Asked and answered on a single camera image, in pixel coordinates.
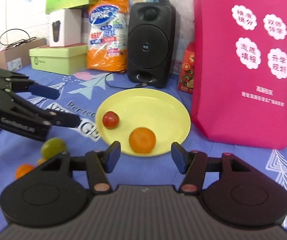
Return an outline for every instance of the juice box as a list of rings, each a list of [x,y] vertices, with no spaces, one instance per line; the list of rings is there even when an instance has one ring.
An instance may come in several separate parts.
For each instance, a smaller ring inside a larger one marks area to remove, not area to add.
[[[178,90],[192,94],[194,91],[195,43],[187,46],[179,75]]]

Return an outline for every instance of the speaker grille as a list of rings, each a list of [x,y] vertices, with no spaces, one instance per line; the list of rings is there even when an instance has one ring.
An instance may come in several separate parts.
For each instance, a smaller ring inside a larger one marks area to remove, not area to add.
[[[152,25],[140,25],[129,33],[128,57],[137,66],[153,69],[161,65],[169,53],[165,34]]]

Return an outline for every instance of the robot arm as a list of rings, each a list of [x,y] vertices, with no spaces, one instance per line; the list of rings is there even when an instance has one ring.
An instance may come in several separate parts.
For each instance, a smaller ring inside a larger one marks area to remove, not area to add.
[[[34,106],[16,92],[58,99],[59,91],[37,84],[27,76],[0,69],[0,128],[38,141],[44,141],[52,125],[77,127],[78,115]]]

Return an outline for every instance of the green grape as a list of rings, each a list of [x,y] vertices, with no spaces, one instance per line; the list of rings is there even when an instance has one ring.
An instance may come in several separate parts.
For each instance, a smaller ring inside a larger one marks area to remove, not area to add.
[[[53,156],[58,153],[67,151],[66,143],[60,138],[51,138],[46,141],[41,147],[41,155],[46,160],[51,159]]]

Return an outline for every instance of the tomato picture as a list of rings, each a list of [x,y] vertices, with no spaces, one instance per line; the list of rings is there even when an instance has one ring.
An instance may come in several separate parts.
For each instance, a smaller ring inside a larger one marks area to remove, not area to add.
[[[188,70],[190,69],[190,65],[189,65],[188,63],[184,63],[184,64],[183,64],[183,69],[184,69],[185,71],[188,71]]]
[[[189,57],[189,63],[191,66],[195,65],[195,54],[191,54]]]
[[[107,129],[114,129],[119,124],[119,116],[112,111],[105,113],[102,117],[102,123]]]

